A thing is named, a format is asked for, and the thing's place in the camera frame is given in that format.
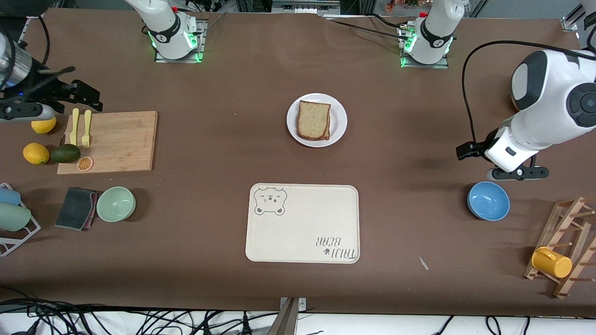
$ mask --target yellow mug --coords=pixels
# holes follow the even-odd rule
[[[571,259],[556,253],[547,247],[540,247],[532,255],[532,266],[557,278],[563,278],[571,272]]]

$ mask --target light green bowl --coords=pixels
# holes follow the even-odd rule
[[[97,201],[97,215],[106,222],[126,220],[135,208],[135,196],[128,189],[120,186],[107,190]]]

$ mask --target green led light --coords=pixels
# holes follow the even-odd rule
[[[194,49],[194,47],[197,46],[197,40],[195,40],[195,39],[191,40],[188,36],[189,36],[189,34],[184,34],[184,38],[187,39],[188,46],[190,48]]]
[[[414,43],[416,43],[416,34],[412,34],[412,38],[409,38],[409,43],[406,43],[405,47],[403,48],[406,52],[412,52],[414,47]]]
[[[153,46],[153,48],[157,49],[157,47],[155,46],[155,41],[153,40],[153,36],[149,35],[149,38],[151,39],[151,45]]]
[[[445,49],[445,54],[447,54],[447,52],[449,52],[449,47],[451,46],[451,42],[453,42],[453,38],[449,40],[449,42],[447,42],[447,49]]]

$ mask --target blue bowl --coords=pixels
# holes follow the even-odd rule
[[[499,221],[507,216],[509,206],[507,193],[493,182],[479,182],[468,194],[468,207],[483,220]]]

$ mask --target metal bracket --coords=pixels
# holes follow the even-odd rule
[[[288,298],[281,298],[280,300],[280,310],[284,307],[285,302]],[[304,312],[306,310],[306,298],[298,298],[298,311]]]
[[[295,335],[298,311],[306,309],[306,298],[281,298],[281,310],[267,335]]]
[[[577,5],[567,16],[561,18],[561,27],[566,32],[576,32],[578,31],[577,22],[580,18],[586,15],[586,9],[582,6],[582,4]]]
[[[488,180],[506,181],[506,180],[538,180],[548,177],[548,169],[543,166],[520,166],[512,172],[505,172],[495,167],[486,172]]]

